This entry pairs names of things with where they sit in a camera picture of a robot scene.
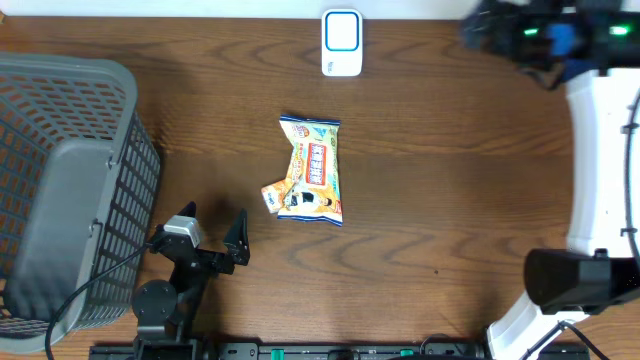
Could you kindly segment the small orange snack packet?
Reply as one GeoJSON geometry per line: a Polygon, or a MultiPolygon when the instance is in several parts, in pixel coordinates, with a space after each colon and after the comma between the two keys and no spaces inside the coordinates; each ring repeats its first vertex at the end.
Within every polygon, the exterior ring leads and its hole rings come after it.
{"type": "Polygon", "coordinates": [[[293,181],[283,179],[261,189],[262,197],[270,213],[278,213],[284,207],[284,199],[293,186],[293,181]]]}

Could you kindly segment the yellow snack bag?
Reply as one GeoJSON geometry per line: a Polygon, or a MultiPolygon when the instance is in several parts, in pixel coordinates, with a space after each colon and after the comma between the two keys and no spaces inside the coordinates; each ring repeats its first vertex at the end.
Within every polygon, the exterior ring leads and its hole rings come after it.
{"type": "Polygon", "coordinates": [[[292,145],[288,181],[280,219],[343,224],[338,172],[338,131],[341,122],[283,114],[282,130],[292,145]]]}

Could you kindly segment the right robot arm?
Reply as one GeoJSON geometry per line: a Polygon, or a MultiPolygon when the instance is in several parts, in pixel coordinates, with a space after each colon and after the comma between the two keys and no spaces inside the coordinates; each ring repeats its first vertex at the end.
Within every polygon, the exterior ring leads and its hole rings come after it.
{"type": "Polygon", "coordinates": [[[562,332],[639,296],[639,7],[482,0],[461,31],[466,46],[513,61],[548,91],[566,90],[574,142],[567,244],[527,254],[524,292],[483,345],[488,359],[539,359],[562,332]]]}

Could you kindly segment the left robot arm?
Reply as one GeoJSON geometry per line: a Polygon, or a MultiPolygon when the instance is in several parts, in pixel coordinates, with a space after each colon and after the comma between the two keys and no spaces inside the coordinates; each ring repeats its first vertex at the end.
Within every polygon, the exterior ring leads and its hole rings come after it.
{"type": "Polygon", "coordinates": [[[248,213],[242,209],[223,239],[224,252],[199,247],[203,232],[196,204],[188,203],[156,227],[150,252],[173,265],[167,280],[151,280],[136,290],[132,310],[137,318],[133,357],[140,360],[215,359],[215,347],[193,334],[192,327],[209,280],[231,275],[250,260],[248,213]]]}

